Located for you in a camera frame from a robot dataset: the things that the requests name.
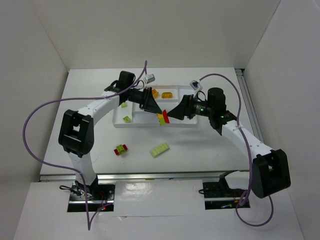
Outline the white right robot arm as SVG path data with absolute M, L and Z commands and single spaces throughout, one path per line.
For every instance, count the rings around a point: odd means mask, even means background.
M 287 154 L 282 149 L 274 150 L 267 146 L 247 131 L 238 117 L 227 110 L 226 96 L 221 88 L 210 88 L 206 101 L 197 100 L 193 95 L 184 95 L 167 115 L 178 120 L 207 117 L 210 126 L 248 158 L 247 191 L 253 192 L 258 198 L 263 199 L 291 186 Z

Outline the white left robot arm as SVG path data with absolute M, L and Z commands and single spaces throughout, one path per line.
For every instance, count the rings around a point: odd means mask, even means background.
M 135 79 L 134 73 L 121 71 L 118 80 L 104 89 L 101 99 L 79 110 L 68 109 L 63 115 L 58 143 L 68 153 L 73 168 L 77 170 L 75 185 L 92 196 L 98 192 L 98 176 L 93 169 L 90 155 L 95 142 L 95 124 L 126 101 L 139 104 L 143 111 L 162 113 L 151 88 L 144 90 L 133 88 Z

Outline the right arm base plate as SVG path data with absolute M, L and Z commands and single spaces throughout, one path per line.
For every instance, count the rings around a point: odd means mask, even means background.
M 206 210 L 224 210 L 235 209 L 244 190 L 222 187 L 218 182 L 203 182 L 198 193 L 204 196 Z

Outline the orange yellow lego piece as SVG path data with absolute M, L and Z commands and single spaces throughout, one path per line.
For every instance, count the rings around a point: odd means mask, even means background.
M 152 96 L 156 99 L 159 96 L 159 92 L 156 89 L 153 89 Z

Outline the orange printed lego brick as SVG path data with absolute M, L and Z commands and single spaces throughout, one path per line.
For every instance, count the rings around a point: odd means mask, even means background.
M 161 94 L 162 99 L 172 99 L 173 98 L 173 93 L 172 92 L 163 92 Z

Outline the red yellow green lego stack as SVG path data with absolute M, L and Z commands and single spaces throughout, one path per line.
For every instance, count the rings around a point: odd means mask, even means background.
M 158 122 L 161 126 L 164 126 L 164 125 L 170 123 L 170 120 L 169 120 L 169 117 L 168 117 L 166 110 L 163 110 L 162 113 L 158 113 L 157 118 L 158 118 Z

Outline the small light green lego brick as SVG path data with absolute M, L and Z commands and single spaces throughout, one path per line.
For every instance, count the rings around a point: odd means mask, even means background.
M 131 122 L 132 122 L 132 119 L 131 119 L 129 116 L 125 116 L 125 117 L 123 118 L 123 121 L 124 121 L 126 124 L 128 124 L 128 123 L 131 123 Z

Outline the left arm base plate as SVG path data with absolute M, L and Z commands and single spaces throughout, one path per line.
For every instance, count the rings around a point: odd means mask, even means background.
M 85 193 L 83 190 L 77 188 L 73 182 L 71 187 L 60 186 L 60 189 L 70 191 L 67 212 L 69 213 L 82 213 L 86 212 L 85 206 Z M 115 184 L 99 184 L 97 193 L 88 194 L 88 211 L 96 212 L 98 208 L 104 206 L 101 212 L 113 212 L 114 211 L 114 199 L 115 199 Z

